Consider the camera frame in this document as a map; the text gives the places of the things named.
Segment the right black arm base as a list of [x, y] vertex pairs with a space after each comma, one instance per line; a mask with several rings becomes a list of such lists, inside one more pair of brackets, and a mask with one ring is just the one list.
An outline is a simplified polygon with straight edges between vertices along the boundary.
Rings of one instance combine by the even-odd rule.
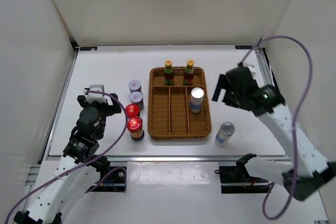
[[219, 176], [222, 194], [266, 194], [270, 188], [269, 181], [246, 177], [236, 166], [220, 166], [214, 173]]

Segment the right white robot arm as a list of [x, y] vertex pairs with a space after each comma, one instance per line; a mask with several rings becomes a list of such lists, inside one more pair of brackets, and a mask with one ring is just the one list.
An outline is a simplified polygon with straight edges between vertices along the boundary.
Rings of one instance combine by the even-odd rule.
[[276, 87], [270, 84], [259, 87], [249, 68], [239, 66], [219, 75], [212, 101], [218, 101], [221, 90], [225, 90], [222, 102], [252, 112], [271, 131], [292, 162], [283, 165], [246, 154], [236, 162], [236, 177], [240, 181], [258, 177], [286, 191], [294, 186], [293, 198], [304, 201], [335, 178], [335, 162], [328, 161], [294, 122]]

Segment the silver-cap white bottle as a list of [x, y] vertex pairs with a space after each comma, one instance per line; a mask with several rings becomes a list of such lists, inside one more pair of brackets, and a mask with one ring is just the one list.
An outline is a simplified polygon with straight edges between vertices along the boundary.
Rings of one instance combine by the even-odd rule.
[[215, 144], [221, 146], [226, 144], [235, 133], [235, 126], [231, 122], [223, 122], [215, 136]]
[[202, 108], [204, 99], [204, 90], [202, 88], [193, 88], [190, 94], [190, 111], [198, 113]]

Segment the red-lid sauce jar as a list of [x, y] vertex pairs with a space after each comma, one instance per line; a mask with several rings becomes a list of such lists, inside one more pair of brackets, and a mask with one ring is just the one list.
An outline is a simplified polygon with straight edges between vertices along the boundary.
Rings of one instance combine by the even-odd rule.
[[138, 116], [128, 119], [127, 129], [133, 140], [139, 141], [143, 139], [144, 130], [142, 128], [142, 120]]
[[134, 103], [128, 104], [125, 107], [125, 110], [126, 110], [128, 119], [138, 117], [140, 120], [142, 120], [140, 116], [141, 110], [137, 104], [134, 104]]

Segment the yellow-cap sauce bottle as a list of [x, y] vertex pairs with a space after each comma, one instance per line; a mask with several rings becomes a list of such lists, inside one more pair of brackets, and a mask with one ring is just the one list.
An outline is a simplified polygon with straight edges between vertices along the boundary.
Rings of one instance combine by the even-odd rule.
[[183, 75], [183, 85], [191, 86], [194, 78], [194, 60], [188, 60]]
[[172, 61], [166, 60], [164, 67], [164, 81], [168, 86], [174, 85], [174, 69], [172, 67]]

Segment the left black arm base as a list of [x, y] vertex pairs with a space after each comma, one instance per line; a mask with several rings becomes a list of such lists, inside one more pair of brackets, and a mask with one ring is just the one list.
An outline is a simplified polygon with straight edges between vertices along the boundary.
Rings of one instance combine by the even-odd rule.
[[110, 167], [108, 172], [100, 175], [100, 179], [87, 191], [102, 193], [124, 193], [127, 190], [127, 168], [125, 166]]

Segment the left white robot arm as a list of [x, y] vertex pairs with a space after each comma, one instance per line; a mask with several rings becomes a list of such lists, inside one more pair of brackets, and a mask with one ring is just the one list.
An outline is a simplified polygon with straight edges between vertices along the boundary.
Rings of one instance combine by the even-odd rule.
[[90, 87], [77, 100], [82, 111], [53, 177], [24, 197], [40, 192], [27, 210], [16, 213], [14, 223], [64, 223], [84, 194], [109, 181], [115, 171], [126, 171], [112, 167], [104, 153], [95, 154], [107, 117], [125, 112], [117, 94]]

